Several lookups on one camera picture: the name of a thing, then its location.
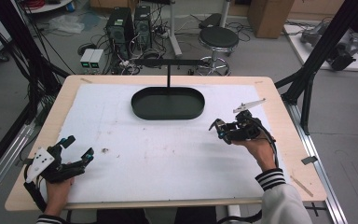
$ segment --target gray floor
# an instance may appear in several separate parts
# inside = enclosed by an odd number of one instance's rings
[[[80,56],[77,48],[92,39],[94,35],[102,35],[106,18],[101,14],[88,13],[88,4],[80,4],[77,11],[68,13],[65,10],[55,10],[37,15],[35,18],[41,27],[46,26],[49,19],[63,14],[78,15],[85,22],[86,29],[80,35],[69,35],[63,32],[46,34],[47,39],[60,53],[66,63],[76,74],[83,71],[79,64]],[[192,17],[179,17],[176,27],[183,24],[182,32],[196,34],[197,22]],[[237,21],[247,24],[245,18],[228,18],[227,22]],[[232,68],[232,76],[271,77],[274,81],[281,80],[297,71],[301,63],[286,36],[278,39],[258,39],[251,32],[245,32],[251,37],[248,42],[240,42],[236,51],[230,57],[223,55]],[[183,51],[183,59],[198,59],[210,55],[197,41],[196,36],[177,36]],[[166,42],[167,53],[165,58],[173,58],[171,45]],[[50,59],[69,72],[69,69],[48,47]],[[174,75],[187,75],[191,67],[182,66],[180,70],[174,68]],[[166,68],[143,69],[141,75],[165,75]],[[12,125],[27,103],[27,82],[21,76],[16,65],[11,60],[0,62],[0,140]],[[310,108],[310,135],[315,144],[320,160],[330,178],[337,198],[349,223],[358,223],[358,72],[333,72],[321,70],[314,80]],[[5,210],[5,201],[21,168],[14,166],[9,170],[0,183],[0,223],[33,223],[39,212],[8,212]],[[259,206],[242,206],[243,216],[258,211]],[[173,208],[148,209],[148,215],[153,223],[171,223],[174,216]],[[318,216],[310,211],[314,223],[331,223],[325,211],[319,211]],[[75,211],[75,222],[91,222],[95,218],[94,211]]]

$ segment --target person's right hand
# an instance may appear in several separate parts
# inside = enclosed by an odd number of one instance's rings
[[[75,178],[66,179],[60,183],[51,184],[46,181],[48,189],[48,206],[44,212],[45,215],[59,217],[62,209],[68,201],[68,194]]]
[[[249,153],[256,159],[257,164],[263,172],[277,168],[274,161],[274,152],[267,140],[267,137],[261,133],[253,140],[231,141],[232,144],[237,146],[244,146],[248,149]]]

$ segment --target white jacket sleeve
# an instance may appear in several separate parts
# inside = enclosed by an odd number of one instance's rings
[[[282,169],[268,170],[255,179],[265,191],[261,223],[312,223],[298,191],[286,184]]]

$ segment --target desktop computer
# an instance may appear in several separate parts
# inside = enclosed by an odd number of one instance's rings
[[[150,6],[138,6],[135,8],[133,24],[135,26],[136,46],[145,50],[152,48],[152,28]]]
[[[129,7],[115,7],[105,26],[110,43],[114,44],[115,52],[122,60],[131,58],[134,32],[131,16],[131,9]]]

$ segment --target striped sleeve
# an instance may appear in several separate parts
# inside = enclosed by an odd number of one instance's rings
[[[66,224],[67,222],[60,217],[41,215],[37,219],[36,224]]]
[[[280,168],[267,170],[266,172],[263,172],[263,174],[258,175],[255,180],[257,180],[264,191],[286,183],[283,176],[283,170]]]

